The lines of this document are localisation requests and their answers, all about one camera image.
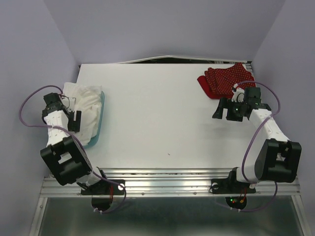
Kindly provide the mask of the white ruffled skirt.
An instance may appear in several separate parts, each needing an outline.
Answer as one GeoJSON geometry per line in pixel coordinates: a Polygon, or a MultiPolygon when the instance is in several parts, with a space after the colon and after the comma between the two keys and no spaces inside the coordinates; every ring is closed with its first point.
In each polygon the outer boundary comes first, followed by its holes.
{"type": "Polygon", "coordinates": [[[80,131],[75,134],[85,146],[96,135],[101,109],[101,86],[82,86],[77,83],[64,83],[63,94],[69,98],[66,106],[72,111],[81,111],[80,131]]]}

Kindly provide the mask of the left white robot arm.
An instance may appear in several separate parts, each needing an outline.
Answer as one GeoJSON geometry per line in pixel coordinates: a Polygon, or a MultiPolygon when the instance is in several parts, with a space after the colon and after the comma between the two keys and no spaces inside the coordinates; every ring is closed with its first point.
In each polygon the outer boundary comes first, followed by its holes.
{"type": "Polygon", "coordinates": [[[80,131],[82,112],[67,108],[57,93],[47,94],[43,99],[46,107],[42,119],[48,125],[48,143],[40,155],[57,182],[62,186],[76,183],[87,195],[106,193],[110,182],[104,172],[101,177],[93,174],[82,145],[71,135],[80,131]]]}

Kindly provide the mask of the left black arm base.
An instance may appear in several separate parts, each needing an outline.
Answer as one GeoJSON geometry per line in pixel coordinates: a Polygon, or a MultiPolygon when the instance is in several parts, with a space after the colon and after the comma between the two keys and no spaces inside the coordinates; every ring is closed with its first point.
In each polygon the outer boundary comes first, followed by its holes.
{"type": "Polygon", "coordinates": [[[77,183],[81,187],[81,195],[92,196],[91,205],[94,212],[100,214],[113,213],[117,211],[126,199],[125,180],[114,180],[117,184],[111,184],[107,181],[100,180],[94,185],[87,186],[82,183],[77,183]],[[114,206],[114,196],[123,196],[122,203],[114,206]]]}

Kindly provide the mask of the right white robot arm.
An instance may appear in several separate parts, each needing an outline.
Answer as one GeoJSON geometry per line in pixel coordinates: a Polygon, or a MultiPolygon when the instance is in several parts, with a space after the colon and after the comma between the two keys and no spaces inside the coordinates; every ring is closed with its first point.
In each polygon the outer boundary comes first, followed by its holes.
{"type": "Polygon", "coordinates": [[[257,87],[240,88],[235,84],[231,99],[221,98],[213,118],[242,122],[247,118],[256,131],[247,147],[241,166],[233,168],[226,180],[227,188],[237,192],[246,184],[261,181],[292,183],[297,176],[302,147],[292,142],[279,128],[270,106],[261,101],[257,87]]]}

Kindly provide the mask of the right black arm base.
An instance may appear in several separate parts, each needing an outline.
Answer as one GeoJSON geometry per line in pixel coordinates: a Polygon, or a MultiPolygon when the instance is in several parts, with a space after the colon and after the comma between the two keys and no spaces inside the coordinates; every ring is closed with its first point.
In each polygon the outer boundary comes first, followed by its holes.
{"type": "Polygon", "coordinates": [[[224,195],[226,204],[236,210],[244,210],[247,205],[247,195],[256,193],[255,188],[250,188],[248,183],[231,181],[228,178],[215,178],[211,180],[209,192],[224,195]]]}

